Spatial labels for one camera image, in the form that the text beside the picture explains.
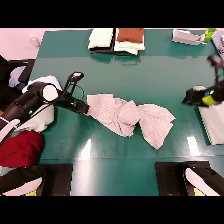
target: brown towel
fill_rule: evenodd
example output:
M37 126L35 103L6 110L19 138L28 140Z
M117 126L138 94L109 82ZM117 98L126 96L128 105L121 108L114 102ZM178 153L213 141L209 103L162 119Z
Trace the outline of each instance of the brown towel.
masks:
M119 42L129 41L132 43L142 43L144 28L119 28L117 40Z

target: teal tabletop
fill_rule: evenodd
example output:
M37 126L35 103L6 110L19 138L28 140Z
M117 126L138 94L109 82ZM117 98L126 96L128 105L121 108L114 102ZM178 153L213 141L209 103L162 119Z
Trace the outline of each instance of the teal tabletop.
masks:
M139 56L90 55L90 33L46 32L30 79L53 75L63 87L71 73L80 71L85 75L79 83L84 101L88 94L112 93L137 105L165 107L176 119L156 150L139 126L124 138L92 117L55 108L55 121L43 132L41 162L74 163L72 195L158 195L156 161L221 163L223 145L211 146L198 109L181 104L189 88L214 83L214 71L206 62L208 55L217 55L211 42L190 46L172 42L172 30L145 30L146 49ZM73 96L81 98L81 90ZM224 175L218 164L217 171Z

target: green table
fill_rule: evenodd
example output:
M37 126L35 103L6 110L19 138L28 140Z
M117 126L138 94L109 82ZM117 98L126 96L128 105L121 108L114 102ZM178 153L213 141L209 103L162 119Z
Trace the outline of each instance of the green table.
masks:
M54 75L64 86L72 72L81 71L85 77L79 85L86 95L113 93L137 105L163 106L176 117L174 126L155 150L139 126L132 137L123 138L92 117L56 108L55 122L43 132L41 162L74 163L72 195L158 195L154 163L163 160L209 160L224 176L224 147L209 145L198 110L181 104L187 89L214 82L214 71L206 62L208 55L217 54L213 44L174 43L172 30L145 30L146 50L140 56L90 55L90 33L46 32L31 79ZM74 96L81 97L81 91ZM196 139L200 157L192 157L187 137Z

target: yellow label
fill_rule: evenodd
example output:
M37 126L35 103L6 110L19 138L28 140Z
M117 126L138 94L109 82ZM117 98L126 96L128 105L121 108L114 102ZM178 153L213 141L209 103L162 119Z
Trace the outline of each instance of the yellow label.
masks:
M213 104L216 104L216 101L212 98L212 96L204 96L202 98L202 101L204 104L206 105L213 105Z
M28 194L26 194L26 196L37 196L37 191L36 190L31 191Z
M199 191L197 188L194 188L194 195L195 196L205 196L201 191Z

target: red cloth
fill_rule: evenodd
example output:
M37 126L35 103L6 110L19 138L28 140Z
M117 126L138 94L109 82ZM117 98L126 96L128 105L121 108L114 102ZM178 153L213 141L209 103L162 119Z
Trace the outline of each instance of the red cloth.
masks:
M0 147L0 166L18 168L36 165L41 149L41 133L22 131L8 138Z

